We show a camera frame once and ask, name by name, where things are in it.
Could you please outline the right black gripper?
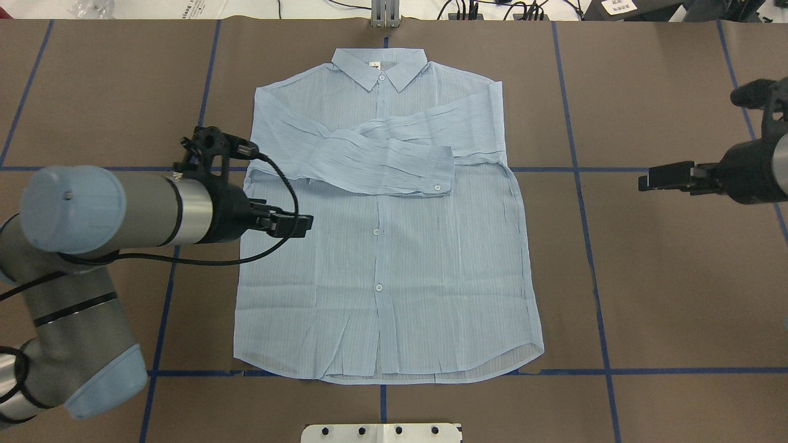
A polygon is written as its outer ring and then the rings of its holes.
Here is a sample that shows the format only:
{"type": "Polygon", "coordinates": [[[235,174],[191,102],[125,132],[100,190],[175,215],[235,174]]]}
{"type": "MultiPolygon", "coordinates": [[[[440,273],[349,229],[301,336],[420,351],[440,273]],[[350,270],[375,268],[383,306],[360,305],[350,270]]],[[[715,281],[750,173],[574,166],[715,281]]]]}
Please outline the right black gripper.
{"type": "Polygon", "coordinates": [[[688,189],[692,196],[724,194],[738,204],[784,201],[784,138],[732,146],[718,164],[676,162],[648,168],[639,191],[688,189]]]}

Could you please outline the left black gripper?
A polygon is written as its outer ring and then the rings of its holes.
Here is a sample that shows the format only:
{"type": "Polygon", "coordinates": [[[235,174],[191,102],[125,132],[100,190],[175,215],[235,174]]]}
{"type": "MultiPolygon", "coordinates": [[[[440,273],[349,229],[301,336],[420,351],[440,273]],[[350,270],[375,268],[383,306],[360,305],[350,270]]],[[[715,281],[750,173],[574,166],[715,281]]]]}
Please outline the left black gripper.
{"type": "Polygon", "coordinates": [[[267,200],[249,198],[226,180],[208,180],[208,193],[213,204],[209,244],[235,241],[250,229],[273,238],[304,238],[312,229],[312,215],[273,215],[284,211],[267,200]]]}

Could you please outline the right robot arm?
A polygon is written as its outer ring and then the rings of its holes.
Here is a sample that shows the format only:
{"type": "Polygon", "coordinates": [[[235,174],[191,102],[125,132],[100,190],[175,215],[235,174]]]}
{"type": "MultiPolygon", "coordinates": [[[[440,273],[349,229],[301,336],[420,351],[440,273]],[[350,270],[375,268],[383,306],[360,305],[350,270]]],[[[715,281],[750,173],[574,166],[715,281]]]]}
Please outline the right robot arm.
{"type": "Polygon", "coordinates": [[[738,204],[779,204],[787,199],[786,135],[732,146],[718,162],[676,162],[648,169],[638,190],[676,190],[692,196],[721,194],[738,204]]]}

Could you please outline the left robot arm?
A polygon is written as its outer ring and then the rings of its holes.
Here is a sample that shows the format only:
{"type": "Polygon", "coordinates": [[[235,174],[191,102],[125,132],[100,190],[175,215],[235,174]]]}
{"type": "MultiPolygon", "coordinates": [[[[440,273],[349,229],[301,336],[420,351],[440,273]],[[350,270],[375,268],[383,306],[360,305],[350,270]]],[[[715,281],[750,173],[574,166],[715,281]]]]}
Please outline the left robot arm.
{"type": "Polygon", "coordinates": [[[107,266],[158,260],[140,249],[228,243],[248,230],[284,242],[313,217],[248,198],[227,173],[171,177],[52,166],[2,225],[2,280],[21,293],[36,336],[2,347],[2,429],[64,407],[103,414],[138,395],[148,373],[107,266]]]}

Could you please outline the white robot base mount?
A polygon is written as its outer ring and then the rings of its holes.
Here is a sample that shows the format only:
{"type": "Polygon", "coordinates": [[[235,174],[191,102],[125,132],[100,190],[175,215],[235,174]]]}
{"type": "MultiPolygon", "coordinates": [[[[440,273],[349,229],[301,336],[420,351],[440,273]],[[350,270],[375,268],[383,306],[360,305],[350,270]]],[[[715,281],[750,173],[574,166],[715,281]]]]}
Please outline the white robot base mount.
{"type": "Polygon", "coordinates": [[[377,423],[309,425],[301,442],[462,442],[455,423],[377,423]]]}

